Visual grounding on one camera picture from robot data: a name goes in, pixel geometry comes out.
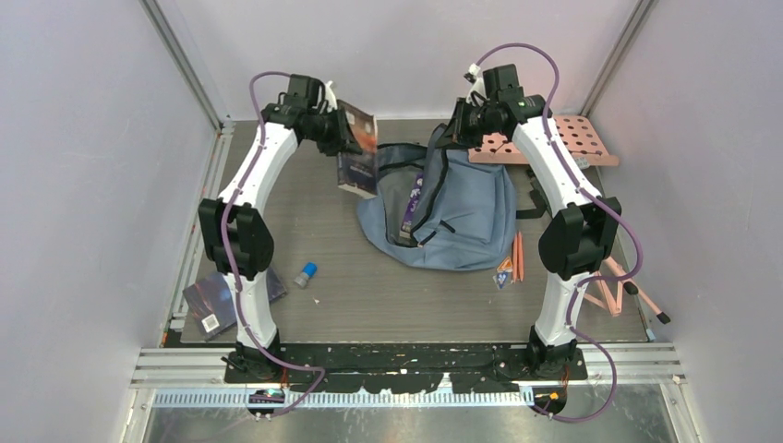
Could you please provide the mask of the dark Tale of Two Cities book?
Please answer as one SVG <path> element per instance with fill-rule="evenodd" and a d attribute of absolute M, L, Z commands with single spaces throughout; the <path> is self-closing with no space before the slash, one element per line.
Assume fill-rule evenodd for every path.
<path fill-rule="evenodd" d="M 353 137 L 352 149 L 337 155 L 337 185 L 363 199 L 374 198 L 378 174 L 376 117 L 348 102 L 338 100 L 337 104 L 345 114 L 349 135 Z"/>

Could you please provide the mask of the blue grey student backpack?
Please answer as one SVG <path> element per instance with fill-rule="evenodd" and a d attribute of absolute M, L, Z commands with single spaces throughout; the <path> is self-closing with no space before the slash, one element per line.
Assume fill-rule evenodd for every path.
<path fill-rule="evenodd" d="M 357 205 L 367 240 L 406 266 L 495 269 L 518 231 L 518 193 L 502 164 L 472 163 L 467 147 L 438 125 L 425 146 L 384 143 L 376 153 L 378 194 Z M 424 173 L 410 239 L 400 226 L 416 175 Z"/>

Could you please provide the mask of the dark blue galaxy cover book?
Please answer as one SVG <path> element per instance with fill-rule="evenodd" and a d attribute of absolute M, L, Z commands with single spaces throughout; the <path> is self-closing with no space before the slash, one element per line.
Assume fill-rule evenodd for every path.
<path fill-rule="evenodd" d="M 195 322 L 199 337 L 211 340 L 232 326 L 238 327 L 239 340 L 251 343 L 247 330 L 251 329 L 259 343 L 268 348 L 278 336 L 278 328 L 271 315 L 271 302 L 285 296 L 286 288 L 274 269 L 258 274 L 253 281 L 241 279 L 238 294 L 242 317 L 235 309 L 235 278 L 214 271 L 191 284 L 183 291 L 188 312 Z"/>

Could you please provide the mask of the colourful treehouse paperback book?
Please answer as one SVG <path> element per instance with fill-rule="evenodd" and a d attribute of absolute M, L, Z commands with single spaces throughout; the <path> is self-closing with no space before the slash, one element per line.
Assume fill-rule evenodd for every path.
<path fill-rule="evenodd" d="M 424 181 L 423 175 L 424 173 L 419 173 L 416 175 L 412 189 L 409 193 L 408 203 L 405 205 L 405 211 L 400 226 L 400 237 L 403 239 L 411 238 L 413 218 L 418 206 Z"/>

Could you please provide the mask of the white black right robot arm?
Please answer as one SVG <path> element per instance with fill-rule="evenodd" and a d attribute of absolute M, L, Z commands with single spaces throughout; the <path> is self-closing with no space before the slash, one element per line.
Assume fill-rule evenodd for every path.
<path fill-rule="evenodd" d="M 474 148 L 484 137 L 502 134 L 527 159 L 550 208 L 551 222 L 538 241 L 547 286 L 525 364 L 536 377 L 551 378 L 576 354 L 584 293 L 611 254 L 621 206 L 585 178 L 547 101 L 524 94 L 515 66 L 471 65 L 465 76 L 471 88 L 454 111 L 455 141 Z"/>

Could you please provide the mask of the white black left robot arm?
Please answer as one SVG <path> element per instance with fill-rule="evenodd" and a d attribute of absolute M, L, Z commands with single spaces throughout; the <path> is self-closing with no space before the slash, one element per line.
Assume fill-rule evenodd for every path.
<path fill-rule="evenodd" d="M 250 95 L 256 136 L 225 189 L 202 199 L 198 208 L 205 253 L 231 288 L 235 306 L 235 348 L 227 363 L 262 382 L 297 368 L 281 356 L 268 296 L 275 243 L 262 214 L 271 191 L 304 141 L 315 142 L 326 155 L 359 151 L 332 82 L 299 74 L 284 78 L 287 89 L 275 102 L 260 106 L 257 95 Z"/>

